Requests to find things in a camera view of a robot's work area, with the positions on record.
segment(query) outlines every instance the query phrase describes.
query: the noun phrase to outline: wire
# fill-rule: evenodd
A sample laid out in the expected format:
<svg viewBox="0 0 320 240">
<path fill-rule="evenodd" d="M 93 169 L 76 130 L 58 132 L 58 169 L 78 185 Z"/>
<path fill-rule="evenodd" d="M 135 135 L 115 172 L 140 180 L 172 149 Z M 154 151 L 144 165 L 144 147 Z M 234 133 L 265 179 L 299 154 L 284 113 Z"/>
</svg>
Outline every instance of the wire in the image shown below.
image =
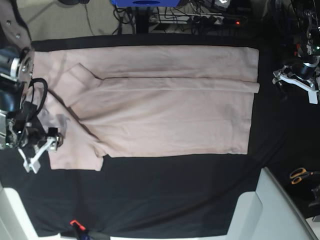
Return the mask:
<svg viewBox="0 0 320 240">
<path fill-rule="evenodd" d="M 279 33 L 287 38 L 290 38 L 290 33 L 288 32 L 289 26 L 288 21 L 286 17 L 286 12 L 283 11 L 283 8 L 277 8 L 276 6 L 276 0 L 270 1 L 270 8 L 272 12 L 273 22 L 278 29 Z"/>
<path fill-rule="evenodd" d="M 159 11 L 159 7 L 158 6 L 156 7 L 156 10 L 158 12 L 159 22 L 160 22 L 160 24 L 162 24 L 161 17 L 160 17 L 160 11 Z"/>
<path fill-rule="evenodd" d="M 175 17 L 175 20 L 176 20 L 176 24 L 178 25 L 178 17 L 174 14 L 174 12 L 172 11 L 171 7 L 170 7 L 170 12 L 171 14 Z"/>
<path fill-rule="evenodd" d="M 295 7 L 295 5 L 294 5 L 293 0 L 290 0 L 290 1 L 291 1 L 291 5 L 292 5 L 292 10 L 293 10 L 294 15 L 295 15 L 295 17 L 296 17 L 296 19 L 297 19 L 297 22 L 298 22 L 298 27 L 299 27 L 299 29 L 300 29 L 300 18 L 299 18 L 298 14 L 297 14 L 297 10 L 296 10 L 296 7 Z"/>
<path fill-rule="evenodd" d="M 84 6 L 84 9 L 85 9 L 86 21 L 88 22 L 88 26 L 89 26 L 90 32 L 91 32 L 92 36 L 95 36 L 94 31 L 92 30 L 92 27 L 91 27 L 87 4 L 84 4 L 83 6 Z"/>
<path fill-rule="evenodd" d="M 314 6 L 314 12 L 315 12 L 316 26 L 317 26 L 317 28 L 319 29 L 318 15 L 317 15 L 317 8 L 316 8 L 315 0 L 313 0 L 313 6 Z"/>
<path fill-rule="evenodd" d="M 134 23 L 134 14 L 131 7 L 127 8 L 118 8 L 116 5 L 113 5 L 113 16 L 119 22 L 118 27 L 113 31 L 111 35 L 114 35 L 116 32 L 122 34 L 122 24 L 130 24 L 132 28 L 132 34 L 136 34 L 136 26 Z"/>
<path fill-rule="evenodd" d="M 45 105 L 46 102 L 46 98 L 47 98 L 47 94 L 48 94 L 48 83 L 46 82 L 46 80 L 44 80 L 43 78 L 34 78 L 31 80 L 30 83 L 30 87 L 34 88 L 34 84 L 35 83 L 42 83 L 43 84 L 43 95 L 42 95 L 42 99 L 40 101 L 39 107 L 37 108 L 37 110 L 31 115 L 30 118 L 27 119 L 27 122 L 31 121 L 33 118 L 35 118 L 36 116 L 38 116 L 38 114 L 41 112 L 42 108 Z"/>
<path fill-rule="evenodd" d="M 194 1 L 195 5 L 196 5 L 196 9 L 195 9 L 195 13 L 196 14 L 200 14 L 201 15 L 201 11 L 204 12 L 201 8 L 201 4 L 199 1 Z"/>
<path fill-rule="evenodd" d="M 288 5 L 288 7 L 286 8 L 286 11 L 288 12 L 288 14 L 289 14 L 289 11 L 290 11 L 290 7 L 292 7 L 292 2 L 290 2 L 290 4 Z"/>
<path fill-rule="evenodd" d="M 165 18 L 165 19 L 168 19 L 166 16 L 167 16 L 167 7 L 165 7 L 165 10 L 164 10 L 164 18 Z"/>
<path fill-rule="evenodd" d="M 31 97 L 31 104 L 30 106 L 33 105 L 34 103 L 34 98 L 35 98 L 35 87 L 32 85 L 32 97 Z M 21 132 L 21 135 L 20 135 L 20 138 L 19 140 L 16 142 L 16 144 L 11 148 L 11 149 L 16 149 L 20 146 L 22 140 L 24 139 L 24 136 L 26 134 L 26 124 L 28 122 L 28 119 L 29 119 L 29 114 L 30 114 L 30 111 L 28 111 L 28 113 L 26 114 L 26 117 L 25 117 L 25 121 L 24 121 L 24 126 L 23 126 L 23 130 Z"/>
<path fill-rule="evenodd" d="M 191 16 L 190 14 L 187 14 L 187 13 L 181 11 L 180 9 L 176 8 L 176 7 L 174 7 L 173 9 L 177 10 L 178 12 L 180 12 L 180 13 L 182 13 L 183 15 L 186 15 L 186 16 L 188 16 L 188 17 Z"/>
</svg>

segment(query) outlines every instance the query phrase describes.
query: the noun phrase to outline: scissors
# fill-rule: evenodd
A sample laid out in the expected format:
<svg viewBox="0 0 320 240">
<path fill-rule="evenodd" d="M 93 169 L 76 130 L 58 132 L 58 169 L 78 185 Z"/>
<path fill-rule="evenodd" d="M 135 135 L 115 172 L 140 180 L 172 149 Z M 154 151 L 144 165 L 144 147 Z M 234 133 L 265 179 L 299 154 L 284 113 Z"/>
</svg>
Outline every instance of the scissors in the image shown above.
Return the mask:
<svg viewBox="0 0 320 240">
<path fill-rule="evenodd" d="M 317 174 L 320 174 L 320 171 L 307 171 L 304 167 L 299 167 L 290 173 L 289 177 L 291 179 L 291 184 L 295 185 L 300 183 L 303 179 Z"/>
</svg>

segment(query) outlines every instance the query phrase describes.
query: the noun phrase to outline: black tablecloth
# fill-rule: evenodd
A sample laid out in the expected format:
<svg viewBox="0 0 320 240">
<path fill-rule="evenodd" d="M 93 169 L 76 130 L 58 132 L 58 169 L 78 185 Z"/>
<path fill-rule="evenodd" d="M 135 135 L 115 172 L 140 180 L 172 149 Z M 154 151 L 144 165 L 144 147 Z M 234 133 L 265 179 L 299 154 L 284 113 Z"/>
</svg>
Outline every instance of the black tablecloth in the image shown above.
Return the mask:
<svg viewBox="0 0 320 240">
<path fill-rule="evenodd" d="M 165 35 L 112 36 L 36 42 L 38 51 L 118 45 L 223 45 L 259 49 L 248 155 L 197 154 L 158 158 L 111 158 L 100 172 L 51 170 L 40 159 L 38 174 L 27 174 L 15 151 L 0 152 L 0 181 L 18 191 L 39 236 L 70 230 L 77 219 L 88 229 L 131 238 L 193 238 L 227 234 L 238 197 L 257 186 L 261 167 L 269 166 L 302 213 L 309 181 L 288 185 L 295 167 L 320 168 L 317 147 L 320 109 L 300 89 L 280 102 L 272 84 L 277 52 L 266 42 L 215 37 Z"/>
</svg>

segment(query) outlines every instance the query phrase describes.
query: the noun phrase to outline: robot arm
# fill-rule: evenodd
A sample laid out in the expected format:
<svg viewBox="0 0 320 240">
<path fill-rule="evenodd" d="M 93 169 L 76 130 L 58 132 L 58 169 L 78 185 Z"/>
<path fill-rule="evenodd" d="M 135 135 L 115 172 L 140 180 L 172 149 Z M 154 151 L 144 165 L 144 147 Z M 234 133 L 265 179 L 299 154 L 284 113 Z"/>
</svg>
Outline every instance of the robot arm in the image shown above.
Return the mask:
<svg viewBox="0 0 320 240">
<path fill-rule="evenodd" d="M 292 0 L 298 26 L 301 30 L 296 57 L 287 59 L 284 67 L 273 72 L 273 84 L 285 96 L 284 84 L 296 85 L 307 91 L 309 103 L 318 104 L 320 99 L 320 5 L 314 0 Z"/>
<path fill-rule="evenodd" d="M 27 172 L 40 168 L 40 156 L 46 150 L 56 151 L 63 142 L 57 128 L 48 133 L 32 127 L 45 102 L 48 85 L 41 78 L 32 79 L 34 49 L 27 25 L 18 12 L 15 0 L 0 0 L 0 151 L 18 149 Z M 28 89 L 34 83 L 44 86 L 44 95 L 38 110 L 27 112 L 25 101 Z M 23 149 L 34 150 L 34 157 L 26 157 Z"/>
</svg>

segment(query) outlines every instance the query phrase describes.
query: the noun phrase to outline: white plastic part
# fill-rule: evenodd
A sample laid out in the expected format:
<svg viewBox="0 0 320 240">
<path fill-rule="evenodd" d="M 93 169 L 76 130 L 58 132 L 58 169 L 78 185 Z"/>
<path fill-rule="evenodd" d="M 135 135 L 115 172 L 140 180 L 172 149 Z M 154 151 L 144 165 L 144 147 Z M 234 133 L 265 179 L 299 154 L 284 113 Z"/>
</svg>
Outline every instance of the white plastic part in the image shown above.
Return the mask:
<svg viewBox="0 0 320 240">
<path fill-rule="evenodd" d="M 18 148 L 18 152 L 20 153 L 21 157 L 23 158 L 23 167 L 25 168 L 26 172 L 29 173 L 30 170 L 32 170 L 35 174 L 38 173 L 41 165 L 39 162 L 39 158 L 41 155 L 50 147 L 50 145 L 55 141 L 54 138 L 48 138 L 46 143 L 37 151 L 34 157 L 31 157 L 29 159 L 29 162 L 27 161 L 27 157 L 24 153 L 24 151 L 21 148 Z"/>
<path fill-rule="evenodd" d="M 264 168 L 256 191 L 240 196 L 226 240 L 271 239 L 318 240 L 292 200 Z"/>
<path fill-rule="evenodd" d="M 18 193 L 12 188 L 0 189 L 0 240 L 37 240 Z"/>
<path fill-rule="evenodd" d="M 308 92 L 308 96 L 309 96 L 309 103 L 311 104 L 318 104 L 318 90 L 316 90 L 314 87 L 309 87 L 308 85 L 304 84 L 301 81 L 298 81 L 296 79 L 293 78 L 289 78 L 283 74 L 281 74 L 279 76 L 280 80 L 288 83 L 288 84 L 293 84 L 298 86 L 299 88 L 302 88 L 303 90 Z"/>
</svg>

